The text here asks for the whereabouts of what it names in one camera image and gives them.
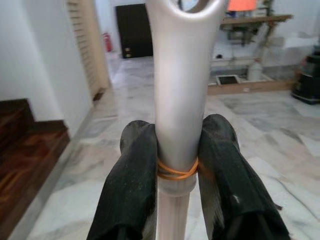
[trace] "wooden louvered door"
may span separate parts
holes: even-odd
[[[67,0],[66,4],[71,23],[73,25],[74,35],[81,55],[86,79],[91,91],[91,95],[94,97],[98,93],[101,86],[99,82],[98,70],[95,66],[90,36],[88,36],[90,32],[88,31],[88,25],[86,24],[86,18],[82,8],[82,1],[83,0]]]

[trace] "white bottle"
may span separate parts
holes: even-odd
[[[248,68],[247,80],[249,82],[261,81],[262,71],[263,67],[260,63],[260,59],[257,58]]]

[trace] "orange rubber band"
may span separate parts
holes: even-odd
[[[169,174],[171,174],[171,175],[167,175],[167,174],[164,174],[164,173],[158,171],[158,176],[160,178],[167,179],[167,180],[181,181],[181,180],[187,179],[190,176],[194,175],[197,172],[198,164],[199,164],[198,159],[196,159],[192,168],[189,171],[185,172],[185,171],[174,170],[174,169],[166,166],[162,161],[158,160],[159,168],[161,168],[161,169],[167,171]]]

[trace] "white wall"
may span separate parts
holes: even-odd
[[[28,98],[37,121],[63,119],[20,0],[0,1],[0,101]]]
[[[23,0],[63,119],[73,136],[90,108],[91,95],[65,0]]]
[[[320,11],[320,0],[274,0],[275,14],[292,14],[293,19],[280,23],[277,36],[286,37],[294,32],[305,32],[315,35],[318,32],[317,17]]]
[[[70,136],[92,107],[65,0],[0,1],[0,101],[28,98],[36,121]]]
[[[99,22],[100,32],[111,32],[111,7],[110,0],[95,0],[96,15]]]
[[[118,24],[117,24],[117,14],[116,14],[116,6],[122,5],[132,5],[132,4],[144,4],[146,0],[108,0],[109,1],[109,14],[110,17],[110,34],[111,40],[113,43],[114,50],[121,53],[121,42],[120,42],[120,35],[118,31]]]

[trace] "metal pipe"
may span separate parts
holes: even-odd
[[[213,46],[226,0],[203,0],[198,12],[183,12],[172,0],[147,0],[151,25],[155,132],[159,158],[187,172],[194,164],[208,91]],[[182,181],[160,178],[159,240],[183,240],[189,194],[196,177]]]

